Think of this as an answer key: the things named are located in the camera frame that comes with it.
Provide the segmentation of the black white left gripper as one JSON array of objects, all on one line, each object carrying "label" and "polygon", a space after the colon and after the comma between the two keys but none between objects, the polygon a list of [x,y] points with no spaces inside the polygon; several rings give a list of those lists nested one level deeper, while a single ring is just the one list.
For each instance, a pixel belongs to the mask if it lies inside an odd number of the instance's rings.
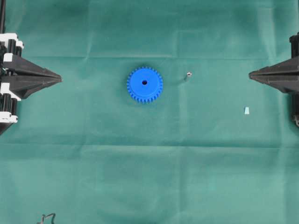
[{"label": "black white left gripper", "polygon": [[24,44],[16,33],[0,35],[0,133],[18,122],[17,103],[62,82],[61,76],[22,57]]}]

